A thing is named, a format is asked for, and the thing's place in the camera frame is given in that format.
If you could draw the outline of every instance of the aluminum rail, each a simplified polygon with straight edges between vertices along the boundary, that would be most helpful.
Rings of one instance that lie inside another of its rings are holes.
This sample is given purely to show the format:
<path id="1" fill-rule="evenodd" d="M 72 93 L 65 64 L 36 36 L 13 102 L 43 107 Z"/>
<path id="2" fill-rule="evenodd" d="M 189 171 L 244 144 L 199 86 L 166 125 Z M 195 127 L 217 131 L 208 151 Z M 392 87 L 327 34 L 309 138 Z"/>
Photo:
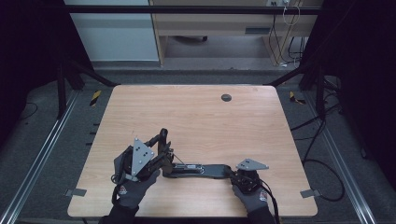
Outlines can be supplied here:
<path id="1" fill-rule="evenodd" d="M 191 7 L 191 6 L 76 6 L 39 5 L 40 9 L 68 13 L 157 13 L 157 14 L 269 14 L 269 15 L 322 15 L 334 13 L 323 7 Z"/>

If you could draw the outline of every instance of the table top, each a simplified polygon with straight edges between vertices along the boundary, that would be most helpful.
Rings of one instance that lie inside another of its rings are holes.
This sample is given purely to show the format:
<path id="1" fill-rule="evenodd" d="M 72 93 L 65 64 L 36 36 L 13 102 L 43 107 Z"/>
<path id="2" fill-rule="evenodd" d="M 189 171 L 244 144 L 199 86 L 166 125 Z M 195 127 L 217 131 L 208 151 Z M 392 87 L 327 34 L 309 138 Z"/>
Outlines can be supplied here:
<path id="1" fill-rule="evenodd" d="M 232 100 L 224 102 L 222 94 L 230 94 Z M 167 141 L 185 163 L 228 164 L 236 170 L 236 164 L 251 158 L 268 165 L 258 173 L 272 189 L 280 216 L 317 213 L 315 200 L 300 194 L 310 188 L 274 87 L 121 85 L 112 92 L 78 181 L 77 189 L 87 193 L 73 196 L 69 216 L 108 215 L 114 159 L 135 137 L 146 142 L 161 128 L 168 130 Z M 229 179 L 160 175 L 139 206 L 138 217 L 247 215 Z"/>

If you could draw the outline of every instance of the hand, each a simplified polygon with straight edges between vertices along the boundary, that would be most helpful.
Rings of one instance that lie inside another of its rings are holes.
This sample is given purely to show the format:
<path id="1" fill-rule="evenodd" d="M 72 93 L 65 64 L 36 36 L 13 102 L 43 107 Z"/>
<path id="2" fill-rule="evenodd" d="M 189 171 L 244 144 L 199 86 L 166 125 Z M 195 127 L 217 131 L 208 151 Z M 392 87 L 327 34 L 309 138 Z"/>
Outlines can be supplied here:
<path id="1" fill-rule="evenodd" d="M 251 194 L 243 194 L 236 185 L 233 185 L 233 193 L 241 200 L 248 213 L 261 207 L 268 208 L 267 192 L 263 188 L 259 188 Z"/>
<path id="2" fill-rule="evenodd" d="M 131 209 L 136 208 L 143 197 L 146 195 L 146 191 L 151 185 L 157 181 L 157 177 L 160 175 L 160 170 L 154 172 L 150 178 L 143 182 L 134 182 L 131 180 L 123 183 L 120 188 L 118 195 L 120 196 L 120 205 L 129 207 Z"/>

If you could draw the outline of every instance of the sleeve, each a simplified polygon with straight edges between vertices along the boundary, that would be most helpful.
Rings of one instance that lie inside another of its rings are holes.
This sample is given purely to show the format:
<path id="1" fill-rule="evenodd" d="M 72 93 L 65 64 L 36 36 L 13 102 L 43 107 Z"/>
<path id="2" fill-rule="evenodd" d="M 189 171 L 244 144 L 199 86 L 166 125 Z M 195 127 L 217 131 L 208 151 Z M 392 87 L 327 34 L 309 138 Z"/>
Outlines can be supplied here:
<path id="1" fill-rule="evenodd" d="M 114 205 L 108 216 L 102 217 L 99 224 L 132 224 L 134 223 L 134 215 L 139 210 L 139 206 L 134 209 Z"/>
<path id="2" fill-rule="evenodd" d="M 247 217 L 251 224 L 275 224 L 274 217 L 268 207 L 260 207 L 248 213 Z"/>

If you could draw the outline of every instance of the wall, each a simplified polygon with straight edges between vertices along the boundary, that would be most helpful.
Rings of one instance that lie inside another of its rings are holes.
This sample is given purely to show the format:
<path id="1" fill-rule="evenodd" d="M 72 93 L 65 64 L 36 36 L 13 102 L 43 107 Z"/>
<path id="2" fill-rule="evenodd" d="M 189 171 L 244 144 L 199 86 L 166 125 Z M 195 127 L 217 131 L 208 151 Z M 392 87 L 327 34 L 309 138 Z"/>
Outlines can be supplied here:
<path id="1" fill-rule="evenodd" d="M 64 0 L 67 5 L 139 5 L 147 0 Z M 155 61 L 158 53 L 149 14 L 72 14 L 93 62 Z"/>

